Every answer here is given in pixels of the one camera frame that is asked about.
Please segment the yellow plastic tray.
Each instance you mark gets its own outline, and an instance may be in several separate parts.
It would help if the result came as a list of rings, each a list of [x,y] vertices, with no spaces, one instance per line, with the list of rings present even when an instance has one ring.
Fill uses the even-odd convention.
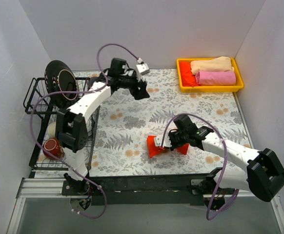
[[[180,72],[180,62],[191,62],[194,60],[211,60],[213,58],[178,58],[176,60],[177,72],[179,77],[180,91],[183,93],[221,93],[221,92],[237,92],[244,87],[243,79],[239,72],[238,66],[234,58],[230,58],[231,64],[234,67],[234,72],[236,76],[235,85],[231,86],[183,86],[182,77]]]

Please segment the orange t shirt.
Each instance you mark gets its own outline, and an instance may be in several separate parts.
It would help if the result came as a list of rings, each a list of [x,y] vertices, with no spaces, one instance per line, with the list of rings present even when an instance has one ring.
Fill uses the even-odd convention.
[[[182,85],[184,87],[199,86],[195,76],[191,72],[191,65],[189,62],[181,61],[179,63]]]
[[[158,156],[162,153],[167,153],[171,151],[168,147],[161,147],[156,145],[156,139],[158,136],[148,136],[147,137],[147,148],[149,152],[149,158],[153,158],[154,156]],[[177,152],[181,153],[182,155],[186,155],[188,152],[189,144],[185,144],[181,147],[176,148]]]

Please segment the aluminium frame rail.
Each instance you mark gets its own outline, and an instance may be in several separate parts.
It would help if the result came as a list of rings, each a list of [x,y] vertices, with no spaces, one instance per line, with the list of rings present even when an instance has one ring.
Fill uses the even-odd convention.
[[[76,192],[71,191],[70,187],[66,185],[64,178],[25,178],[22,179],[20,188],[17,194],[17,198],[56,198],[56,197],[69,197],[69,198],[80,198],[86,197],[85,195],[79,195]],[[138,190],[116,190],[116,189],[103,189],[106,193],[125,195],[127,194],[138,194],[142,195],[144,191]],[[172,195],[177,194],[181,190],[146,190],[145,192],[172,192]],[[238,193],[240,197],[255,197],[249,191],[241,190]]]

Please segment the floral table mat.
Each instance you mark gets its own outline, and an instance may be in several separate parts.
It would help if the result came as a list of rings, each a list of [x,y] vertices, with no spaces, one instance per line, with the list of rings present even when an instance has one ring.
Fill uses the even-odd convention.
[[[175,69],[152,70],[150,98],[134,100],[120,89],[100,106],[95,139],[83,150],[91,176],[142,176],[209,173],[223,165],[215,154],[189,147],[187,154],[168,151],[150,157],[148,136],[174,129],[174,115],[190,113],[197,126],[211,123],[221,135],[251,147],[233,93],[183,93]]]

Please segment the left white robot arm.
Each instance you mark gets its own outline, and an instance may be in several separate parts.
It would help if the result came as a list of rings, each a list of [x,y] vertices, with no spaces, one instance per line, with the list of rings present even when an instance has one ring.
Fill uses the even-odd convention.
[[[84,195],[90,184],[86,180],[89,171],[85,164],[83,148],[88,142],[88,120],[97,108],[119,89],[127,89],[135,100],[149,98],[147,82],[143,78],[150,72],[142,59],[137,60],[134,69],[129,68],[125,60],[113,58],[109,68],[90,80],[87,94],[72,106],[57,112],[56,139],[65,154],[65,163],[69,171],[64,174],[68,185],[77,194]]]

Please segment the black round plate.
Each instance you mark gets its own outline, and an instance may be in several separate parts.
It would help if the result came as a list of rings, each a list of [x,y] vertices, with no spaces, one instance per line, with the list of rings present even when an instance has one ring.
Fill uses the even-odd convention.
[[[62,61],[53,60],[48,63],[44,72],[45,86],[47,92],[78,91],[77,80],[72,70]],[[51,102],[59,109],[66,109],[73,105],[78,94],[55,94],[50,96]]]

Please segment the cream ceramic cup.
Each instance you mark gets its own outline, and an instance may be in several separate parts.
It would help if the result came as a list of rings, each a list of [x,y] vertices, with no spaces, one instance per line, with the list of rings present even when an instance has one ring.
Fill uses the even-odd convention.
[[[47,128],[48,134],[51,138],[56,137],[56,122],[52,122],[48,125]]]

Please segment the rolled pink t shirt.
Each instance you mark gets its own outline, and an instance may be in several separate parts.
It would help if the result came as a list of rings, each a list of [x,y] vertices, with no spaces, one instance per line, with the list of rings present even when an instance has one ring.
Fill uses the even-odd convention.
[[[209,72],[199,71],[195,75],[196,83],[198,85],[235,85],[236,76],[234,72]]]

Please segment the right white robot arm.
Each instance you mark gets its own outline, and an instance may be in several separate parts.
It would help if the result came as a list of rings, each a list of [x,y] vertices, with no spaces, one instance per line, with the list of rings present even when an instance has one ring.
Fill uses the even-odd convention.
[[[204,182],[211,193],[217,194],[224,188],[240,189],[270,202],[284,186],[284,167],[273,150],[259,151],[224,139],[209,123],[197,127],[187,114],[177,115],[172,122],[176,129],[164,132],[160,146],[174,150],[189,144],[221,156],[240,168],[237,172],[224,169],[211,172]]]

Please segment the red floral bowl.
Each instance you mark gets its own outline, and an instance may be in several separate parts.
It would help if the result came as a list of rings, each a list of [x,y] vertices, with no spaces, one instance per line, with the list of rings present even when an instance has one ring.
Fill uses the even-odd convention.
[[[43,148],[57,158],[62,158],[64,155],[60,142],[55,137],[48,139],[43,144]]]

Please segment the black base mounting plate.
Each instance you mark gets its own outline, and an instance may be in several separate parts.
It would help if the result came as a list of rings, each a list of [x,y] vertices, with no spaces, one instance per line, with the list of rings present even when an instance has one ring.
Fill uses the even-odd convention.
[[[203,174],[133,175],[91,177],[95,185],[65,180],[63,196],[90,196],[93,206],[136,204],[204,205],[203,195],[210,195],[216,187],[212,176]],[[105,192],[102,195],[96,185]]]

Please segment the rolled orange t shirt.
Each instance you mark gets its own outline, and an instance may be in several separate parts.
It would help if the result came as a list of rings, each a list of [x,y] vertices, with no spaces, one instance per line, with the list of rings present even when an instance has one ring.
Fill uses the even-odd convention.
[[[199,86],[195,76],[191,72],[191,65],[189,62],[181,61],[179,63],[182,85],[184,87]]]

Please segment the blue white ceramic bowl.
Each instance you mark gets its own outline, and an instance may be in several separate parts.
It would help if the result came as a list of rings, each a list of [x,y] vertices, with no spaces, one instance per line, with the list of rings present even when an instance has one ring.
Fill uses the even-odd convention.
[[[88,136],[92,136],[94,125],[95,125],[94,119],[92,117],[89,118],[88,121],[86,122],[86,129]]]

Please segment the rolled beige t shirt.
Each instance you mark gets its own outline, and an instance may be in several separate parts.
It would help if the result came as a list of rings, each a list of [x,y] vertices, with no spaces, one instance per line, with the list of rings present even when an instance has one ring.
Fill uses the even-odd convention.
[[[218,57],[209,60],[194,60],[190,63],[191,72],[196,75],[199,71],[207,72],[234,72],[234,67],[229,57]]]

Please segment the purple rimmed mug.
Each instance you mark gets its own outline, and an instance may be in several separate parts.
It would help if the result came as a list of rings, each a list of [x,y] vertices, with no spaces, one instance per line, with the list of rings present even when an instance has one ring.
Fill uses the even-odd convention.
[[[104,82],[102,77],[90,77],[88,80],[88,88],[90,89],[95,82]]]

